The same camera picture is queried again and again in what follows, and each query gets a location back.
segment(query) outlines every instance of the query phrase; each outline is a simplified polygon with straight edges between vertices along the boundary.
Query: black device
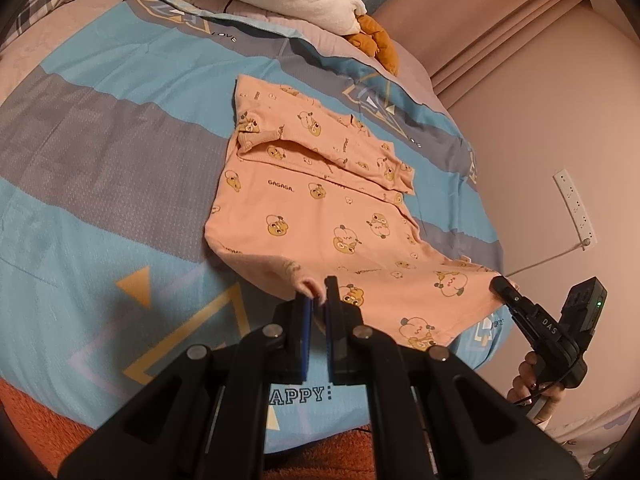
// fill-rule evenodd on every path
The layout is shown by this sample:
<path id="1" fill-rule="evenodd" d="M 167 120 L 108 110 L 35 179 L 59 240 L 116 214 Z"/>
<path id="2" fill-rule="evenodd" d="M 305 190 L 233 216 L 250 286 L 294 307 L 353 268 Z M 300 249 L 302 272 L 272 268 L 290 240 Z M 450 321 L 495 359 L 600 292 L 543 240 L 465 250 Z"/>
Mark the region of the black device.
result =
<path id="1" fill-rule="evenodd" d="M 506 279 L 492 281 L 550 380 L 576 386 L 586 372 L 576 367 L 580 344 L 599 315 L 591 300 L 606 296 L 597 280 L 585 283 L 572 288 L 557 324 Z M 237 345 L 191 346 L 81 444 L 58 478 L 259 479 L 269 387 L 304 381 L 313 309 L 326 326 L 330 381 L 367 387 L 379 479 L 582 478 L 573 457 L 447 348 L 398 346 L 340 300 L 335 276 L 326 288 L 325 304 L 297 295 Z"/>
<path id="2" fill-rule="evenodd" d="M 517 327 L 538 354 L 534 367 L 538 385 L 562 383 L 565 388 L 577 388 L 587 373 L 583 354 L 589 348 L 607 299 L 607 291 L 600 281 L 593 277 L 572 286 L 559 322 L 540 305 L 521 295 L 503 276 L 491 280 L 491 289 L 507 305 Z M 532 397 L 540 397 L 541 393 L 538 387 Z M 546 399 L 540 397 L 538 402 L 522 409 L 533 419 L 545 403 Z"/>

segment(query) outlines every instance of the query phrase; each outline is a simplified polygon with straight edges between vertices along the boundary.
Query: gray stripe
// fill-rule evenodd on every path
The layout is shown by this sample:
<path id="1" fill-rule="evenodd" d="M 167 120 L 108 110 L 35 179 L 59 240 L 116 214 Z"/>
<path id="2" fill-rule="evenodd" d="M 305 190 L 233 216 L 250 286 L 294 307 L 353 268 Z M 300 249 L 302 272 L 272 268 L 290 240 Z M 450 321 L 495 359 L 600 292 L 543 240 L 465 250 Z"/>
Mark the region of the gray stripe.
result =
<path id="1" fill-rule="evenodd" d="M 0 176 L 88 224 L 199 262 L 227 142 L 37 67 L 2 106 Z"/>
<path id="2" fill-rule="evenodd" d="M 419 218 L 414 219 L 420 226 L 420 237 L 445 256 L 453 260 L 468 256 L 475 264 L 503 272 L 504 259 L 500 242 L 488 243 L 457 230 L 443 231 Z"/>
<path id="3" fill-rule="evenodd" d="M 156 0 L 126 0 L 129 7 L 137 17 L 146 22 L 155 23 L 168 28 L 178 28 L 181 32 L 200 38 L 209 38 L 221 46 L 233 50 L 242 56 L 264 56 L 277 59 L 284 72 L 296 79 L 305 82 L 307 85 L 340 100 L 345 106 L 351 108 L 356 113 L 376 121 L 380 127 L 393 135 L 397 142 L 403 142 L 412 150 L 420 153 L 430 160 L 436 167 L 449 173 L 459 173 L 462 177 L 468 175 L 470 167 L 469 149 L 470 146 L 465 139 L 448 134 L 436 126 L 416 123 L 404 110 L 396 107 L 392 119 L 397 121 L 402 131 L 407 136 L 403 136 L 388 126 L 385 121 L 375 119 L 372 114 L 364 112 L 366 97 L 377 99 L 372 90 L 367 89 L 363 84 L 356 85 L 357 88 L 351 94 L 360 94 L 367 91 L 367 96 L 361 98 L 363 104 L 354 103 L 343 94 L 343 92 L 354 85 L 354 80 L 344 74 L 332 71 L 328 63 L 329 58 L 319 57 L 311 52 L 305 41 L 297 38 L 283 38 L 273 32 L 267 32 L 255 27 L 251 27 L 240 22 L 230 22 L 225 20 L 207 20 L 211 33 L 204 31 L 204 20 L 199 16 L 186 14 L 167 13 L 171 19 L 161 18 L 150 14 L 146 10 L 155 6 L 156 13 L 166 12 L 168 4 Z M 176 23 L 180 16 L 183 20 L 188 20 L 190 25 Z M 475 185 L 470 179 L 465 181 L 475 189 Z"/>

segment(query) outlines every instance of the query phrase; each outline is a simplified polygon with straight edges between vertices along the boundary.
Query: hand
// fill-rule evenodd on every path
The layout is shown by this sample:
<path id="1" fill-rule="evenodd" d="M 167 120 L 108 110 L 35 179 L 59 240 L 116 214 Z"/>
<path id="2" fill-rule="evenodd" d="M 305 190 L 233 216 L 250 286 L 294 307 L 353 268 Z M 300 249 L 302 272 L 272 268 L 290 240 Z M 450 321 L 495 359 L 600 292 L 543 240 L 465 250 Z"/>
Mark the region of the hand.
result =
<path id="1" fill-rule="evenodd" d="M 509 402 L 517 402 L 531 395 L 530 390 L 535 387 L 537 381 L 537 377 L 533 371 L 533 367 L 537 362 L 538 356 L 535 352 L 529 352 L 525 355 L 524 361 L 521 362 L 518 367 L 519 375 L 513 379 L 513 388 L 507 393 L 507 400 Z M 540 384 L 540 389 L 545 388 L 549 384 L 550 383 Z M 546 392 L 543 392 L 542 397 L 546 397 L 546 404 L 533 419 L 533 423 L 540 424 L 540 422 L 549 420 L 558 407 L 558 404 L 564 399 L 564 393 L 564 386 L 562 386 L 562 384 L 556 384 Z"/>

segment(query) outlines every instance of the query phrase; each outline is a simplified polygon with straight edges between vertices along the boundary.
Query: white triangle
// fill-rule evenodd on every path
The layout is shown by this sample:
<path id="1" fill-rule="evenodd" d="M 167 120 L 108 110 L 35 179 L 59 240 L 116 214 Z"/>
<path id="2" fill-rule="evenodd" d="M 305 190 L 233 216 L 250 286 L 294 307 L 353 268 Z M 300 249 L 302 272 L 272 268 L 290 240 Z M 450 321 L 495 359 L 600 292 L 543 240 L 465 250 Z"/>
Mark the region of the white triangle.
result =
<path id="1" fill-rule="evenodd" d="M 280 431 L 280 425 L 276 418 L 276 410 L 274 410 L 271 405 L 267 408 L 267 430 Z"/>

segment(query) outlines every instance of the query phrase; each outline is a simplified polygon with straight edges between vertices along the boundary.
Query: electrical socket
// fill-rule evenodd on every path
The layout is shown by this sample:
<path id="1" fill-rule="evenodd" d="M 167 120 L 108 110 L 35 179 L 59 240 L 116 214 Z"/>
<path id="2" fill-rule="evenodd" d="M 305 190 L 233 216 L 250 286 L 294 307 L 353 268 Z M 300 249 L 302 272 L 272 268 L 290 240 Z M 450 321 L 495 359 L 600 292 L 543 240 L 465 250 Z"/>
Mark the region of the electrical socket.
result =
<path id="1" fill-rule="evenodd" d="M 590 240 L 588 247 L 594 246 L 597 242 L 596 233 L 591 225 L 589 216 L 587 215 L 587 209 L 585 208 L 584 203 L 580 198 L 580 194 L 575 187 L 574 181 L 569 176 L 568 171 L 558 171 L 554 175 L 554 180 L 556 181 L 556 184 L 558 184 L 560 193 L 562 193 L 562 198 L 569 210 L 569 215 L 571 215 L 571 218 L 574 221 L 580 241 L 588 238 Z"/>

